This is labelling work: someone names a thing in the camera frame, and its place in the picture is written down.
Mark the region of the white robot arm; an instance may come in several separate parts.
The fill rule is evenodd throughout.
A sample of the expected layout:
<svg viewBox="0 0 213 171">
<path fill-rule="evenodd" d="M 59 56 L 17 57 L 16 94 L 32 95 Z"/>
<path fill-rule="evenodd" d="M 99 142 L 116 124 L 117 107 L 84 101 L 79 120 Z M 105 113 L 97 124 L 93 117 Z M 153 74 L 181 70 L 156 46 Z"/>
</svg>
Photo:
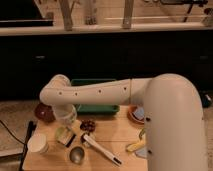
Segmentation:
<svg viewBox="0 0 213 171">
<path fill-rule="evenodd" d="M 202 102 L 178 74 L 73 86 L 58 74 L 40 100 L 60 117 L 70 104 L 126 105 L 145 123 L 148 171 L 208 171 Z"/>
</svg>

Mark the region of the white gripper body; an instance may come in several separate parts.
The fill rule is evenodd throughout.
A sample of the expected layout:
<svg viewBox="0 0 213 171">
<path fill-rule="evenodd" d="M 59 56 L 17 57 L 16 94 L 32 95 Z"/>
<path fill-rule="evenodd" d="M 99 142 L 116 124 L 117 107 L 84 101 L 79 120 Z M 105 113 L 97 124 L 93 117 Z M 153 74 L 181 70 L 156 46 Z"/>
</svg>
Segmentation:
<svg viewBox="0 0 213 171">
<path fill-rule="evenodd" d="M 53 114 L 57 121 L 71 127 L 77 118 L 75 106 L 72 104 L 53 106 Z"/>
</svg>

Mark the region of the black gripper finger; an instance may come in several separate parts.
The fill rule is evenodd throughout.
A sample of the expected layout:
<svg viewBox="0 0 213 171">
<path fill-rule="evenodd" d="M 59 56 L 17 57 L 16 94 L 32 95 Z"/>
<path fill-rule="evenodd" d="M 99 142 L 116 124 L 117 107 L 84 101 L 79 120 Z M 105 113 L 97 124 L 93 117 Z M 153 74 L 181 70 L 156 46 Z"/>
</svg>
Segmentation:
<svg viewBox="0 0 213 171">
<path fill-rule="evenodd" d="M 67 148 L 72 144 L 72 142 L 73 142 L 73 140 L 75 139 L 75 137 L 76 137 L 76 134 L 74 134 L 74 135 L 72 136 L 72 138 L 68 141 L 68 143 L 66 144 L 66 147 L 67 147 Z"/>
<path fill-rule="evenodd" d="M 59 127 L 57 129 L 57 136 L 67 136 L 69 134 L 70 130 L 67 127 Z"/>
</svg>

